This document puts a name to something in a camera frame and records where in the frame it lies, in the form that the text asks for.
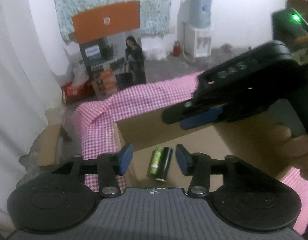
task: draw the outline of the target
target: black circular pad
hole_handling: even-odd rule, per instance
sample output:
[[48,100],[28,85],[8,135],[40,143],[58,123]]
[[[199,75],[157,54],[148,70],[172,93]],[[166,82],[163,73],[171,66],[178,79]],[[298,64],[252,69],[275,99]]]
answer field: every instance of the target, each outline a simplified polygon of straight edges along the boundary
[[7,200],[14,225],[34,233],[70,228],[95,206],[92,190],[69,175],[42,175],[17,188]]
[[213,197],[216,211],[239,228],[269,232],[292,226],[300,212],[300,198],[286,185],[260,185],[256,181],[221,186]]

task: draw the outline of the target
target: white plastic bag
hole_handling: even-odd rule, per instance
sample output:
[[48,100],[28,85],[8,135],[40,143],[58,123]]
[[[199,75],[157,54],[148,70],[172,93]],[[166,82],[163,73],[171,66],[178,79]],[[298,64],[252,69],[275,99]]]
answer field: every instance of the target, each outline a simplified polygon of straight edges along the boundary
[[74,80],[71,87],[78,87],[83,85],[88,80],[88,75],[85,72],[86,68],[84,63],[78,63],[77,66],[73,69]]
[[154,48],[146,52],[145,58],[147,60],[166,60],[167,54],[164,49]]

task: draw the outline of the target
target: green battery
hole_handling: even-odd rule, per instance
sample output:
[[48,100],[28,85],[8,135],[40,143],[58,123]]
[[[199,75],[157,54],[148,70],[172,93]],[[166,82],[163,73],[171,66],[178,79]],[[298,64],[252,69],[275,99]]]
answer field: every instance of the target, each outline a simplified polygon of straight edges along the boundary
[[153,153],[152,163],[150,167],[150,174],[155,175],[159,165],[159,160],[161,159],[162,147],[156,147],[155,152]]

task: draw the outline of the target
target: white curtain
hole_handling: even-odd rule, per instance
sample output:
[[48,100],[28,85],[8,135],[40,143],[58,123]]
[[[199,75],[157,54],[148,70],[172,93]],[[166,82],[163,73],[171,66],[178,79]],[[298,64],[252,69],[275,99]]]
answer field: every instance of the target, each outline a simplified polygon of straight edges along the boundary
[[[15,35],[12,37],[4,6],[4,0],[0,0],[0,231],[11,232],[14,228],[7,213],[6,200],[26,174],[18,160],[30,152],[34,140],[46,128],[45,109],[57,106],[60,88],[46,66],[42,65],[43,58],[40,64],[36,64],[37,58],[30,60],[40,55],[40,51],[16,48]],[[29,36],[25,30],[22,31],[28,24],[22,26],[17,15],[14,22],[23,35]],[[44,81],[33,84],[35,80],[42,79]]]

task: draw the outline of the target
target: led indicator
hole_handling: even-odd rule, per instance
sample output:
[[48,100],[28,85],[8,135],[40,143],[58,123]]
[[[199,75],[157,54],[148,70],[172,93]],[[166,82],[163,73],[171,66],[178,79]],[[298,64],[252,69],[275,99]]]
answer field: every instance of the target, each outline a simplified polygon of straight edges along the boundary
[[300,17],[296,14],[292,14],[292,17],[293,17],[293,20],[295,21],[299,21],[300,20]]

